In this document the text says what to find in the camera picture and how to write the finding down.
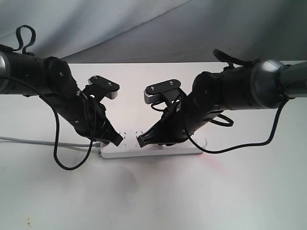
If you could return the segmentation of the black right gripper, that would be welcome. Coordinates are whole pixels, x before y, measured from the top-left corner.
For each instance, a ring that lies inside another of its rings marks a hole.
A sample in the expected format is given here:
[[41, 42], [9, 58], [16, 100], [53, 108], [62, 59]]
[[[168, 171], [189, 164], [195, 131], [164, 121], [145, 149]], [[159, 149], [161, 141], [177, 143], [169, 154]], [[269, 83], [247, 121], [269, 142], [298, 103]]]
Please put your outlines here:
[[174, 145], [185, 142], [201, 128], [201, 112], [190, 98], [179, 95], [163, 109], [162, 116], [151, 129], [137, 137], [141, 148], [152, 145]]

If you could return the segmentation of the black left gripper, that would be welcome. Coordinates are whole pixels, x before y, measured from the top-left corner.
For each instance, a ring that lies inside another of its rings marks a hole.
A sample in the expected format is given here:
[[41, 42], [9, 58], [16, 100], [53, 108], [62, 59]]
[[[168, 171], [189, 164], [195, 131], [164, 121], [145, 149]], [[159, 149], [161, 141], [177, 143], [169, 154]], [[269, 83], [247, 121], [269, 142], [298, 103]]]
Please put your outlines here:
[[107, 141], [116, 147], [123, 141], [106, 117], [105, 106], [80, 89], [69, 99], [69, 121], [82, 137]]

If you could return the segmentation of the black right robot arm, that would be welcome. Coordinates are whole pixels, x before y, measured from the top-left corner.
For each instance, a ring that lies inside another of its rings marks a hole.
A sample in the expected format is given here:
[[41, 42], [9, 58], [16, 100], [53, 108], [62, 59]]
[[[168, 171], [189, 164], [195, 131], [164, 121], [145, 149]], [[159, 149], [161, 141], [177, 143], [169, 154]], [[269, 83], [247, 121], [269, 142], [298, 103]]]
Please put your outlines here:
[[146, 104], [155, 108], [164, 103], [166, 107], [160, 120], [138, 136], [141, 147], [185, 142], [205, 124], [217, 124], [226, 110], [281, 111], [287, 101], [307, 95], [305, 62], [285, 65], [260, 58], [240, 60], [218, 49], [213, 54], [227, 66], [219, 73], [200, 73], [189, 94], [176, 79], [146, 87]]

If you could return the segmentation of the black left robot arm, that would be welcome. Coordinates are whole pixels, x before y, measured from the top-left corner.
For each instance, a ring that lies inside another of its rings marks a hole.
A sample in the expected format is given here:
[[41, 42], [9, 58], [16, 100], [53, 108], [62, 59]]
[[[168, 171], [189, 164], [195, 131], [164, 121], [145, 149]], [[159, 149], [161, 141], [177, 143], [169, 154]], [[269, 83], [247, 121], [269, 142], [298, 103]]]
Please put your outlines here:
[[0, 93], [47, 98], [56, 112], [82, 137], [118, 146], [122, 136], [106, 117], [104, 97], [115, 99], [119, 85], [95, 75], [83, 90], [73, 78], [69, 65], [56, 57], [38, 58], [0, 47]]

